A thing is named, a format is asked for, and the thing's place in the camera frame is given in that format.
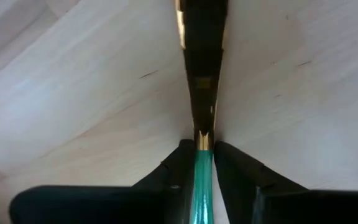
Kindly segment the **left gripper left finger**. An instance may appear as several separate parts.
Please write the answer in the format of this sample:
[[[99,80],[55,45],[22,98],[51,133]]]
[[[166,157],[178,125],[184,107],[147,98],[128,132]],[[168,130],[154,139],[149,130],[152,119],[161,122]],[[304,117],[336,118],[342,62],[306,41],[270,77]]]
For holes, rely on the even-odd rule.
[[[195,152],[195,142],[182,139],[157,168],[132,186],[162,195],[164,224],[190,224]]]

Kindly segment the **gold knife green handle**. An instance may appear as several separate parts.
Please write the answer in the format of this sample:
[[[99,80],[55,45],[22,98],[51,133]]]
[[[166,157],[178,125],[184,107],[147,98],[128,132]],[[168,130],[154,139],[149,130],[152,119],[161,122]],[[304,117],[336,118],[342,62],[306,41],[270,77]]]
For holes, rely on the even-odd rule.
[[[228,0],[175,0],[175,9],[196,147],[190,224],[214,224],[212,161]]]

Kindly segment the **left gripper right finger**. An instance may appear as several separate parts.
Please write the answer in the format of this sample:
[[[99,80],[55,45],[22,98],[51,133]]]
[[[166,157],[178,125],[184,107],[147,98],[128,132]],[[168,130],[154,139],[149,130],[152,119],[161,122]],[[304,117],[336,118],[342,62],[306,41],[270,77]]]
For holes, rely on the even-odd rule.
[[[268,195],[306,190],[226,142],[215,144],[214,162],[230,224],[263,224]]]

